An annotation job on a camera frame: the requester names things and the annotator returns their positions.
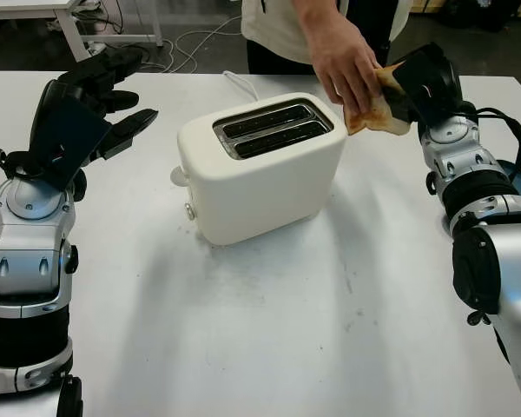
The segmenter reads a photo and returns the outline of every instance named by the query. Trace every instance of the table surface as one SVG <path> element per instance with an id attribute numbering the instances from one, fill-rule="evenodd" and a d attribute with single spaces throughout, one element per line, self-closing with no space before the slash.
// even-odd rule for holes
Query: table surface
<path id="1" fill-rule="evenodd" d="M 69 9 L 78 0 L 0 0 L 0 11 Z"/>
<path id="2" fill-rule="evenodd" d="M 0 72 L 0 148 L 27 148 L 55 75 Z M 309 76 L 248 79 L 261 97 L 325 99 Z M 515 79 L 461 81 L 477 107 L 521 121 Z M 131 150 L 86 168 L 70 235 L 81 260 L 70 335 L 85 415 L 521 416 L 491 328 L 465 324 L 416 129 L 350 138 L 318 216 L 214 248 L 185 215 L 187 191 L 169 180 L 176 134 L 251 96 L 216 75 L 136 74 L 121 88 L 160 115 Z M 481 127 L 483 144 L 513 160 L 509 130 Z"/>

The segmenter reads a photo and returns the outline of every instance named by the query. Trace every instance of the toaster slot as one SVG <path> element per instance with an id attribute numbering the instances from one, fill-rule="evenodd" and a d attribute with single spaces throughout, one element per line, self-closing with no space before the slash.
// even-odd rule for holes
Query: toaster slot
<path id="1" fill-rule="evenodd" d="M 223 118 L 213 130 L 228 155 L 247 159 L 324 135 L 333 125 L 312 102 L 300 98 Z"/>
<path id="2" fill-rule="evenodd" d="M 271 150 L 284 148 L 292 143 L 306 141 L 316 136 L 324 135 L 328 129 L 320 122 L 307 122 L 289 129 L 280 130 L 256 139 L 240 142 L 235 145 L 235 151 L 242 159 L 265 154 Z"/>
<path id="3" fill-rule="evenodd" d="M 223 130 L 228 139 L 250 135 L 282 124 L 307 119 L 311 113 L 305 106 L 293 106 L 266 115 L 227 124 Z"/>

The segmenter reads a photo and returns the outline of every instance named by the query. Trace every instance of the white cable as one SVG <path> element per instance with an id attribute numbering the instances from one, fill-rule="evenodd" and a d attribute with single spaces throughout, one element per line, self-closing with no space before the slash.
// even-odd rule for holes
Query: white cable
<path id="1" fill-rule="evenodd" d="M 238 76 L 232 71 L 223 71 L 222 74 L 226 76 L 230 81 L 232 81 L 235 85 L 238 85 L 240 87 L 244 87 L 243 83 L 245 84 L 246 90 L 251 93 L 254 97 L 254 99 L 258 102 L 260 100 L 259 93 L 257 93 L 257 90 L 255 89 L 253 83 L 251 83 L 249 80 L 246 80 L 242 76 Z"/>
<path id="2" fill-rule="evenodd" d="M 141 28 L 142 28 L 143 31 L 145 31 L 144 24 L 142 22 L 141 13 L 139 11 L 139 6 L 138 6 L 136 0 L 133 0 L 133 2 L 135 4 L 135 8 L 137 10 L 137 15 L 139 17 L 139 22 L 141 24 Z M 163 64 L 163 63 L 145 62 L 145 63 L 142 63 L 141 68 L 143 68 L 143 69 L 144 68 L 157 68 L 157 69 L 161 70 L 161 71 L 159 71 L 161 73 L 173 74 L 173 73 L 181 70 L 181 68 L 183 68 L 189 61 L 191 61 L 193 63 L 193 68 L 188 73 L 189 74 L 193 74 L 197 70 L 197 68 L 199 66 L 197 60 L 195 59 L 195 54 L 197 53 L 199 48 L 208 39 L 210 39 L 214 35 L 223 35 L 223 36 L 239 36 L 239 35 L 241 35 L 241 32 L 233 33 L 233 32 L 223 32 L 223 31 L 221 31 L 221 29 L 224 28 L 224 26 L 226 26 L 227 24 L 233 22 L 234 20 L 240 19 L 240 18 L 241 18 L 241 16 L 232 17 L 232 18 L 228 19 L 226 22 L 222 23 L 220 26 L 218 26 L 214 30 L 191 30 L 189 32 L 185 32 L 182 35 L 179 35 L 176 38 L 174 43 L 172 43 L 172 41 L 170 41 L 169 39 L 162 39 L 163 42 L 168 43 L 170 45 L 170 50 L 168 52 L 168 56 L 170 57 L 169 64 L 166 65 L 166 64 Z M 191 52 L 187 52 L 186 50 L 182 49 L 178 43 L 185 36 L 194 35 L 194 34 L 208 34 L 208 35 L 205 36 L 205 38 L 202 39 L 202 41 L 200 41 L 199 44 L 197 44 L 197 46 Z M 175 57 L 173 55 L 174 49 L 177 50 L 178 52 L 180 52 L 182 55 L 184 55 L 187 59 L 185 59 L 182 63 L 180 63 L 176 68 L 172 69 L 172 67 L 173 67 L 173 65 L 175 63 Z"/>
<path id="3" fill-rule="evenodd" d="M 226 26 L 228 23 L 231 23 L 233 22 L 234 20 L 237 20 L 237 19 L 241 19 L 241 16 L 236 16 L 236 17 L 232 17 L 231 19 L 228 19 L 226 22 L 224 22 L 223 24 L 221 24 L 220 26 L 218 26 L 216 29 L 212 30 L 212 31 L 208 31 L 208 30 L 192 30 L 192 31 L 189 31 L 189 32 L 186 32 L 184 33 L 183 35 L 179 35 L 177 37 L 177 39 L 175 40 L 175 49 L 179 52 L 181 52 L 183 55 L 187 56 L 188 59 L 186 59 L 185 61 L 183 61 L 180 65 L 178 65 L 175 69 L 172 69 L 169 71 L 169 74 L 172 74 L 178 70 L 180 70 L 181 68 L 183 68 L 183 66 L 189 62 L 189 60 L 193 60 L 194 62 L 194 67 L 191 71 L 189 71 L 190 74 L 194 73 L 196 70 L 197 70 L 197 61 L 196 59 L 194 58 L 194 55 L 195 53 L 199 50 L 199 48 L 208 40 L 210 39 L 212 36 L 214 35 L 218 35 L 218 34 L 224 34 L 224 35 L 240 35 L 241 33 L 232 33 L 232 34 L 229 34 L 227 32 L 221 32 L 221 29 Z M 186 50 L 183 50 L 182 48 L 180 48 L 180 46 L 178 45 L 178 42 L 185 36 L 187 35 L 191 35 L 193 33 L 205 33 L 205 32 L 208 32 L 208 36 L 206 36 L 196 47 L 194 50 L 192 50 L 190 53 L 187 53 Z"/>

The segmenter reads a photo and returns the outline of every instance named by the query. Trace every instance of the black pants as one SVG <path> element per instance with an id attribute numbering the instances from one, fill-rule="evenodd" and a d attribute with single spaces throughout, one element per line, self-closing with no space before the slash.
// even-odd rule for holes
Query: black pants
<path id="1" fill-rule="evenodd" d="M 388 47 L 385 50 L 379 49 L 374 51 L 376 59 L 380 65 L 386 66 L 389 50 L 390 48 Z M 247 41 L 247 63 L 249 66 L 249 74 L 280 74 L 283 76 L 314 74 L 313 65 L 297 63 L 282 58 L 281 56 L 274 54 L 271 50 L 268 50 L 264 46 L 253 41 Z"/>

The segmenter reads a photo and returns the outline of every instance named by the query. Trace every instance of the toast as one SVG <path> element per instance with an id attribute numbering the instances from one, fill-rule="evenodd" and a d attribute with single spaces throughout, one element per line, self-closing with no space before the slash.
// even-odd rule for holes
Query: toast
<path id="1" fill-rule="evenodd" d="M 411 128 L 411 123 L 393 116 L 390 103 L 405 102 L 406 93 L 393 77 L 393 72 L 402 63 L 376 69 L 376 77 L 382 86 L 384 94 L 371 98 L 371 110 L 362 115 L 354 115 L 344 106 L 344 119 L 347 133 L 354 135 L 364 128 L 370 130 L 384 130 L 394 135 L 405 135 Z"/>

